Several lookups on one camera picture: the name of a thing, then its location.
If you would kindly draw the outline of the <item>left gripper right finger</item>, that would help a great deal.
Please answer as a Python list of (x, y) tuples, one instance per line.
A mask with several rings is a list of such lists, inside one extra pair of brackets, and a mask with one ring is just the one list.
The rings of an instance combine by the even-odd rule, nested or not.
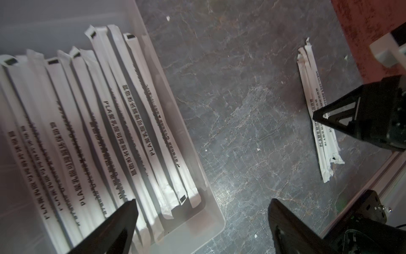
[(271, 200), (267, 214), (277, 254), (336, 253), (278, 199)]

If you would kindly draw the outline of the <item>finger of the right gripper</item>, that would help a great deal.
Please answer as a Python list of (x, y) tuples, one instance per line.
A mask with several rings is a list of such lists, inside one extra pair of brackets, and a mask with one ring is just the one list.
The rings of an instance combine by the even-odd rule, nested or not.
[(313, 120), (355, 139), (363, 140), (362, 128), (357, 120), (364, 86), (360, 86), (313, 114)]

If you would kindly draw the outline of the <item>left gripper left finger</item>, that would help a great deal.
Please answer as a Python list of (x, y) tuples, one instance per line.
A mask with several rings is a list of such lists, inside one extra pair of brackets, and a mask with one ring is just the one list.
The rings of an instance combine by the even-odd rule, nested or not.
[(135, 199), (125, 202), (71, 254), (128, 254), (139, 212)]

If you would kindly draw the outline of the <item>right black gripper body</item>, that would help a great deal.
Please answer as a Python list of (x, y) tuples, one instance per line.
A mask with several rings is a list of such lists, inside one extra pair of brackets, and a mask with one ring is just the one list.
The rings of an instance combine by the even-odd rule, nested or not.
[(405, 151), (405, 75), (363, 85), (358, 120), (363, 141), (392, 151)]

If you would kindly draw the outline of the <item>translucent plastic storage box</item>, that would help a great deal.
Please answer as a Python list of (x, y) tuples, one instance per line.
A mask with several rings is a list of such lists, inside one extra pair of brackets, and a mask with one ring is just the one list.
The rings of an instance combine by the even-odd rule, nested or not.
[(32, 49), (54, 57), (58, 50), (90, 49), (90, 26), (117, 25), (135, 35), (151, 72), (168, 126), (196, 183), (202, 202), (185, 204), (165, 220), (165, 237), (152, 254), (195, 254), (225, 228), (225, 218), (192, 143), (165, 73), (135, 1), (2, 1), (1, 54), (21, 55)]

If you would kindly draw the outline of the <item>right pile wrapped straw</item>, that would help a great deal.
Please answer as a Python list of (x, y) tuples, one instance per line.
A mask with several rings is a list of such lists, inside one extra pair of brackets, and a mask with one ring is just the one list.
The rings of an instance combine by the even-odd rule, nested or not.
[[(306, 39), (306, 44), (303, 46), (302, 49), (303, 51), (301, 53), (304, 58), (304, 66), (309, 79), (309, 86), (312, 94), (315, 112), (323, 108), (324, 106), (327, 106), (327, 100), (321, 84), (313, 48), (310, 43), (309, 37)], [(316, 122), (316, 124), (320, 127), (320, 132), (323, 138), (326, 161), (330, 164), (345, 164), (344, 160), (339, 154), (340, 148), (338, 146), (335, 130), (318, 122)]]
[(324, 127), (320, 123), (313, 120), (314, 112), (318, 109), (318, 101), (316, 99), (315, 89), (311, 85), (312, 79), (310, 78), (311, 68), (309, 59), (304, 47), (299, 48), (298, 51), (297, 65), (299, 68), (307, 109), (313, 127), (320, 173), (323, 182), (327, 183), (334, 174), (330, 162), (331, 152), (327, 146)]

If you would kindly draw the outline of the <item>aluminium front rail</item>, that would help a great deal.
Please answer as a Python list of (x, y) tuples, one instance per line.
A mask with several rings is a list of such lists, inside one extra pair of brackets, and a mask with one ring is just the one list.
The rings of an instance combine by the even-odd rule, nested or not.
[(406, 173), (406, 153), (405, 152), (393, 152), (389, 159), (383, 164), (383, 166), (371, 177), (371, 179), (361, 188), (355, 196), (347, 202), (346, 206), (340, 210), (340, 213), (336, 219), (331, 222), (325, 230), (320, 234), (324, 237), (328, 234), (329, 230), (335, 226), (338, 221), (345, 215), (345, 213), (351, 208), (352, 205), (366, 192), (371, 189), (376, 191), (380, 200), (384, 200), (384, 196), (389, 194), (397, 184), (403, 175)]

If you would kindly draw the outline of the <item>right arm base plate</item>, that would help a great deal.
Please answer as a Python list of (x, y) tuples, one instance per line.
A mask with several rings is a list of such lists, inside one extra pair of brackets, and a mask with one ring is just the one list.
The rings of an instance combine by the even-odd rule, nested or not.
[(325, 235), (339, 254), (404, 254), (406, 232), (387, 225), (378, 194), (366, 190)]

